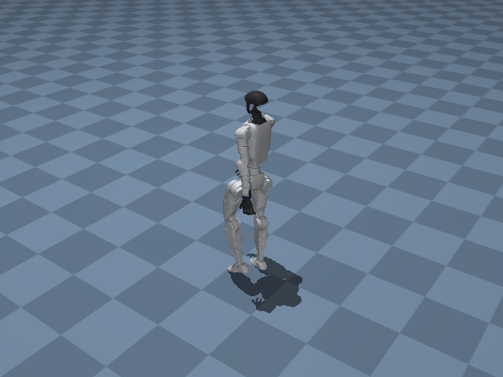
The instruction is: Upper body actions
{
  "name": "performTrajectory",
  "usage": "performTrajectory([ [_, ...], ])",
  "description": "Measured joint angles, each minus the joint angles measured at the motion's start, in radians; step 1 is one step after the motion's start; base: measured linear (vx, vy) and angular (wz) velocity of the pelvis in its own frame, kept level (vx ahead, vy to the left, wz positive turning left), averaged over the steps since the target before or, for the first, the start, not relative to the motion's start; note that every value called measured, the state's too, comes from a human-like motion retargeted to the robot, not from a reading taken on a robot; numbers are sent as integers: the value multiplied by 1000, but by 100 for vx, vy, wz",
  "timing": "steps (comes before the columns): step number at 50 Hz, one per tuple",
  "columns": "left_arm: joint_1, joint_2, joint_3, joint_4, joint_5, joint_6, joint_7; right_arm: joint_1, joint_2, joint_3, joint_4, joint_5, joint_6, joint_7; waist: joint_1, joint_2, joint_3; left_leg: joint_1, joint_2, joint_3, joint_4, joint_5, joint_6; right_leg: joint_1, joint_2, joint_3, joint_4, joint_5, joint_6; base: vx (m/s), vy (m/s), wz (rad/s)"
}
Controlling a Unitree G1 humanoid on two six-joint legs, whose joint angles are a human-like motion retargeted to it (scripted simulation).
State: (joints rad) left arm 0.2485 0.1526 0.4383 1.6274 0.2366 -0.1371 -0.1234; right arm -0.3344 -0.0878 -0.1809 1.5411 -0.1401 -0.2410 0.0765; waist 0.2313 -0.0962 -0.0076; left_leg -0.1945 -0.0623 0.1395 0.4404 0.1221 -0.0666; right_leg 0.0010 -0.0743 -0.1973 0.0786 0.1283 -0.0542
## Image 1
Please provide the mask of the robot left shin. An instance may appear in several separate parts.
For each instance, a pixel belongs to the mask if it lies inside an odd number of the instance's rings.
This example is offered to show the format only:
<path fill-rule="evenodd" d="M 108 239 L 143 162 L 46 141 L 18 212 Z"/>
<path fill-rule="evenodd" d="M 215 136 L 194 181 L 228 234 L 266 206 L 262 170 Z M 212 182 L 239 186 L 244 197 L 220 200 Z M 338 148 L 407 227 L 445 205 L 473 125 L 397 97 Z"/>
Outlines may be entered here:
<path fill-rule="evenodd" d="M 236 266 L 240 266 L 240 263 L 243 264 L 241 254 L 241 247 L 242 247 L 241 232 L 239 230 L 235 232 L 234 224 L 231 221 L 228 221 L 225 224 L 225 232 L 229 247 L 233 252 L 233 257 L 235 259 Z"/>

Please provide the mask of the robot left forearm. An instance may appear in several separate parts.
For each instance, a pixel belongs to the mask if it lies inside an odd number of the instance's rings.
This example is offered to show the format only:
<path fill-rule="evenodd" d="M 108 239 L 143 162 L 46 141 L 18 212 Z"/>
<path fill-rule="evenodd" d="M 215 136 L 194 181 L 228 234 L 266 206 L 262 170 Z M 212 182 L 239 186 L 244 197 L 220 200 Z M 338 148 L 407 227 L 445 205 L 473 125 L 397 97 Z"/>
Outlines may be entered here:
<path fill-rule="evenodd" d="M 239 170 L 239 175 L 240 175 L 240 179 L 242 182 L 242 184 L 241 184 L 242 196 L 249 197 L 249 190 L 251 190 L 251 187 L 252 187 L 252 183 L 250 182 L 251 171 L 248 170 L 246 162 L 243 160 L 239 160 L 237 162 L 237 168 Z"/>

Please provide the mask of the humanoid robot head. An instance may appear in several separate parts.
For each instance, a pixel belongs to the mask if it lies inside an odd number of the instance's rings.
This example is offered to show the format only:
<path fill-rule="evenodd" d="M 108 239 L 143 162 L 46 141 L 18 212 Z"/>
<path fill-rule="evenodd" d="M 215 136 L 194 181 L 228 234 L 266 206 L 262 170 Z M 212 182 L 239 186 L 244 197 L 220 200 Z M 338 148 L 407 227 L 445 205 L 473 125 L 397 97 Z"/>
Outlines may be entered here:
<path fill-rule="evenodd" d="M 266 119 L 262 117 L 261 111 L 257 109 L 257 106 L 266 104 L 268 102 L 267 96 L 263 92 L 255 90 L 247 93 L 244 96 L 244 99 L 246 100 L 247 103 L 248 113 L 252 114 L 253 118 L 252 123 L 259 125 L 265 123 Z M 254 105 L 251 111 L 249 109 L 250 104 Z"/>

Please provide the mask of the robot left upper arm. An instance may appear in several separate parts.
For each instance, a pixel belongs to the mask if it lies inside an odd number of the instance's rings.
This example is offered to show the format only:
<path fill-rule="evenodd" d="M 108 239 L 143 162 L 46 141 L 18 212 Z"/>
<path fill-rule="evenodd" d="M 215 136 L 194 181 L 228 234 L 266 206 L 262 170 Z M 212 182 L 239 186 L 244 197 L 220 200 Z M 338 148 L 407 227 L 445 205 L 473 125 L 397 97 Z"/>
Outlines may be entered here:
<path fill-rule="evenodd" d="M 241 157 L 239 160 L 245 161 L 248 167 L 249 165 L 248 139 L 250 138 L 250 127 L 242 126 L 241 128 L 237 129 L 235 132 L 235 138 L 237 140 L 238 152 Z"/>

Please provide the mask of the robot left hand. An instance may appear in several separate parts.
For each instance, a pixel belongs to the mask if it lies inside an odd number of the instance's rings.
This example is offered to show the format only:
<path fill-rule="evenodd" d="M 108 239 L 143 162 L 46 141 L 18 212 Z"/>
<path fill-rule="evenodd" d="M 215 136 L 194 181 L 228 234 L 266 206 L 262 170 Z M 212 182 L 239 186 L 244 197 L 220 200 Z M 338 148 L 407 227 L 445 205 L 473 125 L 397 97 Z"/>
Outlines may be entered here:
<path fill-rule="evenodd" d="M 253 210 L 253 205 L 252 205 L 252 202 L 250 200 L 251 197 L 252 197 L 252 191 L 251 190 L 249 190 L 249 197 L 242 196 L 242 200 L 241 200 L 241 204 L 240 204 L 239 208 L 241 209 L 243 207 L 243 214 L 247 214 L 247 215 L 256 214 L 254 212 L 254 210 Z"/>

